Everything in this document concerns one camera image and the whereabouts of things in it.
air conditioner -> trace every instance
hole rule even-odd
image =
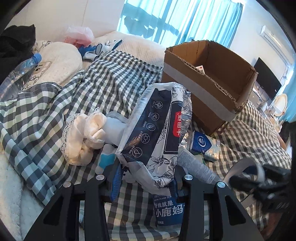
[[[278,53],[287,66],[292,66],[295,62],[294,51],[288,50],[283,43],[264,25],[261,29],[261,36]]]

black and white checkered fabric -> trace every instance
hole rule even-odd
[[[162,68],[129,54],[110,51],[80,71],[63,88],[42,83],[20,93],[16,100],[1,103],[2,145],[10,163],[29,188],[46,205],[66,180],[80,183],[95,175],[99,151],[87,166],[68,165],[60,151],[62,132],[69,115],[117,111],[129,117],[145,88],[160,82]],[[289,168],[291,159],[280,148],[271,124],[248,103],[228,128],[215,138],[221,142],[220,160],[208,166],[225,176],[233,163],[250,156],[260,163]],[[240,199],[243,193],[237,193]],[[110,238],[113,240],[161,240],[177,231],[159,231],[155,226],[152,196],[137,183],[123,183],[119,198],[106,204]],[[259,204],[248,208],[259,228],[266,225]]]

television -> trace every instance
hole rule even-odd
[[[281,83],[261,58],[258,58],[254,68],[258,72],[257,83],[266,92],[269,98],[273,100],[281,88]]]

turquoise curtain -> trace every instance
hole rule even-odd
[[[296,121],[296,71],[294,67],[294,72],[291,77],[289,84],[284,89],[283,93],[285,93],[288,97],[288,104],[285,114],[281,116],[281,120],[288,121],[290,123]]]
[[[229,48],[242,8],[231,0],[126,0],[117,31],[165,47],[208,39]]]

open cardboard box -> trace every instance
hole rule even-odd
[[[240,56],[208,40],[167,48],[164,62],[161,82],[178,82],[191,92],[192,119],[207,135],[245,107],[258,74]],[[195,68],[200,65],[205,74]]]

